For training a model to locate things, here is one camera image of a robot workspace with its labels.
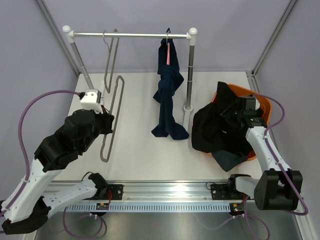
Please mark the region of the grey clothes hanger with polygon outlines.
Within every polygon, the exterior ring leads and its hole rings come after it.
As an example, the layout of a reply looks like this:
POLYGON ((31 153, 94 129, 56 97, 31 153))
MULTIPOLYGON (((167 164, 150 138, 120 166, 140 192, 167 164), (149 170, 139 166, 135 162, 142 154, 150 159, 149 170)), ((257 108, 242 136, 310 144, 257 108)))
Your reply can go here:
POLYGON ((119 47, 120 39, 118 37, 112 37, 110 43, 105 40, 103 37, 103 41, 107 46, 107 59, 103 76, 103 85, 105 91, 109 94, 111 92, 113 74, 117 59, 117 52, 119 47))
POLYGON ((110 160, 110 157, 111 157, 113 144, 114 144, 114 140, 115 140, 115 135, 116 135, 116 131, 117 131, 117 126, 118 126, 118 122, 119 122, 119 118, 120 118, 120 111, 121 111, 122 102, 123 102, 124 90, 125 90, 125 79, 123 78, 122 75, 118 75, 115 80, 115 87, 113 89, 113 94, 112 94, 112 98, 111 98, 111 105, 110 105, 110 109, 108 111, 108 114, 111 117, 113 117, 112 122, 111 122, 111 132, 103 135, 102 144, 101 144, 100 151, 99 151, 99 157, 103 163, 108 163, 110 160), (118 102, 117 102, 117 106, 116 106, 115 115, 113 115, 119 87, 120 87, 119 98, 118 98, 118 102), (105 153, 105 148, 107 146, 108 135, 111 135, 111 138, 109 140, 107 154, 105 156, 104 153, 105 153))

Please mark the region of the black shorts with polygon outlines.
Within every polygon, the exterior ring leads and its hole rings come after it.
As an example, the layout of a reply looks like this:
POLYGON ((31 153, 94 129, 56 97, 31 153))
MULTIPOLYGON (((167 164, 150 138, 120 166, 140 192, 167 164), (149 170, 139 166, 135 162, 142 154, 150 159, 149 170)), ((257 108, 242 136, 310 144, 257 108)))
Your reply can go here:
POLYGON ((220 114, 235 100, 237 95, 225 82, 219 81, 216 90, 216 102, 210 102, 193 117, 191 145, 200 152, 214 153, 226 151, 245 156, 253 150, 245 136, 233 129, 220 114))

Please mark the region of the dark teal shorts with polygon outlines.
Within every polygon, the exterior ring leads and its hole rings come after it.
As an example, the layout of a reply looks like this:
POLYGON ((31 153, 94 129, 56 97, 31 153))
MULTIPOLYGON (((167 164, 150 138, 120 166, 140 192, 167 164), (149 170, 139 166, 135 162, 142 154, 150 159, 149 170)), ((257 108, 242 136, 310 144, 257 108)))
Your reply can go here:
POLYGON ((247 156, 241 152, 234 154, 225 150, 219 150, 212 152, 211 155, 225 172, 248 160, 247 156))

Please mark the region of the navy blue shorts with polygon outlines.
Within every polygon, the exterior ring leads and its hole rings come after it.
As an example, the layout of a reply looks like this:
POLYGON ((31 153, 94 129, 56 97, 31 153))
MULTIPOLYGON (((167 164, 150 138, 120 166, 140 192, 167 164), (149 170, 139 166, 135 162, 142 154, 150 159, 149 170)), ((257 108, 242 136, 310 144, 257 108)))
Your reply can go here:
POLYGON ((153 99, 159 103, 158 125, 151 131, 157 138, 170 136, 173 140, 180 141, 189 138, 186 129, 175 121, 173 116, 173 96, 177 89, 184 82, 184 77, 180 73, 179 60, 173 39, 170 42, 170 65, 166 65, 167 44, 163 38, 158 48, 158 68, 157 74, 160 76, 158 89, 153 95, 153 99))

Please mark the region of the pink clothes hanger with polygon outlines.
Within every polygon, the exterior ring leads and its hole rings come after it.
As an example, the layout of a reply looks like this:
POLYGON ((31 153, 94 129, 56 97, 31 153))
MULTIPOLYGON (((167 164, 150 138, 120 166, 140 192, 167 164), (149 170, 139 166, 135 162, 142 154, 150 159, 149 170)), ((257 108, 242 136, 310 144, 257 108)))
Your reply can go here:
POLYGON ((170 65, 171 64, 171 43, 169 42, 169 33, 170 32, 167 32, 166 34, 166 45, 167 45, 167 53, 166 53, 166 65, 170 65))

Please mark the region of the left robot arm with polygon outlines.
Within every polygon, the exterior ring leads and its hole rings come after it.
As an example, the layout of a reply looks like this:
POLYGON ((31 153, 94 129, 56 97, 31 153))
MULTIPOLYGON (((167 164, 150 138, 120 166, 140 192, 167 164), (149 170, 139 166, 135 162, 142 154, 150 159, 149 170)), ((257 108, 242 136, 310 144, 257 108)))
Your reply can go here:
POLYGON ((10 196, 1 203, 6 235, 28 234, 42 227, 62 209, 84 199, 103 199, 108 184, 99 173, 68 189, 44 195, 52 180, 71 162, 83 155, 99 135, 112 133, 114 116, 106 111, 80 109, 68 116, 64 124, 46 137, 34 153, 30 176, 21 194, 10 205, 10 196))

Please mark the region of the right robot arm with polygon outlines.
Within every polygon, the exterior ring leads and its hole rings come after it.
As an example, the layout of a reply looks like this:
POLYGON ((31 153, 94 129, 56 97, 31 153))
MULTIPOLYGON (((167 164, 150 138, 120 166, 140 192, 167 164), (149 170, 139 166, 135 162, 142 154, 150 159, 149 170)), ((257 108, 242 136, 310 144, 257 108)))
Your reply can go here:
POLYGON ((259 210, 294 211, 297 209, 303 177, 284 161, 273 143, 270 127, 260 113, 258 95, 240 96, 221 114, 225 132, 245 139, 253 149, 262 171, 260 179, 233 174, 226 186, 233 199, 242 194, 254 199, 259 210))

